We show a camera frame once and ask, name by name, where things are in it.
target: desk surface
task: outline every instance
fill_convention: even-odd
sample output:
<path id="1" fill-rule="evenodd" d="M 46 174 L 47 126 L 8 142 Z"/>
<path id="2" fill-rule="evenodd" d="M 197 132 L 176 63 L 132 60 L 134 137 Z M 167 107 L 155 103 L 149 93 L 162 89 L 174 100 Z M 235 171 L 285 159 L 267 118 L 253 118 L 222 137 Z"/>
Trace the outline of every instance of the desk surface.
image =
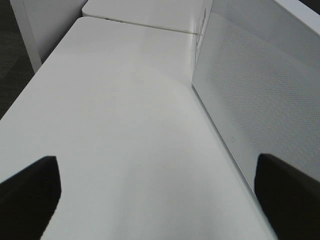
<path id="1" fill-rule="evenodd" d="M 84 16 L 196 33 L 203 0 L 89 0 Z"/>
<path id="2" fill-rule="evenodd" d="M 42 239 L 270 240 L 192 89 L 192 35 L 77 20 L 0 121 L 0 181 L 57 156 Z"/>

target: gray carpet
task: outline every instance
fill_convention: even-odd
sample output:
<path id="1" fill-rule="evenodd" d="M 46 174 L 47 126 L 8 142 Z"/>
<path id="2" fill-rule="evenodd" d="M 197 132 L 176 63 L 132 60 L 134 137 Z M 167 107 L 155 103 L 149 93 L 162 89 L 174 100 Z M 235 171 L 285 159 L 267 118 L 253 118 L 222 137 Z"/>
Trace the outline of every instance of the gray carpet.
<path id="1" fill-rule="evenodd" d="M 9 0 L 0 1 L 0 119 L 33 77 Z"/>

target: perforated panel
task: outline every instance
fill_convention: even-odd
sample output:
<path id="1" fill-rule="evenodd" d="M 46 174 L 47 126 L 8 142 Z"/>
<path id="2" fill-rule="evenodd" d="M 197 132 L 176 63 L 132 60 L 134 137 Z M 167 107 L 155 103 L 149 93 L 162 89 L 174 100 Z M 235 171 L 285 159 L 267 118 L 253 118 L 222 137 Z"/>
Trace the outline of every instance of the perforated panel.
<path id="1" fill-rule="evenodd" d="M 319 36 L 274 1 L 214 2 L 193 85 L 252 187 L 260 153 L 320 181 L 319 63 Z"/>

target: white desk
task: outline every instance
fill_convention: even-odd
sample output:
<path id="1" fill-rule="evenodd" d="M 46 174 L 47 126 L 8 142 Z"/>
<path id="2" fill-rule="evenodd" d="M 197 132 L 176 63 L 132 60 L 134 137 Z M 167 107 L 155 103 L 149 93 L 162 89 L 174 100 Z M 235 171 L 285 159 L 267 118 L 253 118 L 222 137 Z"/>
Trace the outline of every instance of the white desk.
<path id="1" fill-rule="evenodd" d="M 2 118 L 0 181 L 57 156 L 42 239 L 274 239 L 192 89 L 191 38 L 80 18 Z"/>
<path id="2" fill-rule="evenodd" d="M 196 33 L 202 4 L 203 0 L 89 0 L 83 7 L 82 14 L 124 23 Z"/>

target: white wall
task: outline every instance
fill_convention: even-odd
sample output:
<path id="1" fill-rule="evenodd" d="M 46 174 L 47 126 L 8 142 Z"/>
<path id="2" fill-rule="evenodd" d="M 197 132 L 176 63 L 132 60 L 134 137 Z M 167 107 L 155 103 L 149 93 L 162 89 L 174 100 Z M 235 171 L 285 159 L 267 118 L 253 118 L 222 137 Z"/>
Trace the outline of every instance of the white wall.
<path id="1" fill-rule="evenodd" d="M 87 0 L 10 2 L 30 59 L 38 55 L 43 62 L 76 19 L 81 17 L 81 9 Z"/>

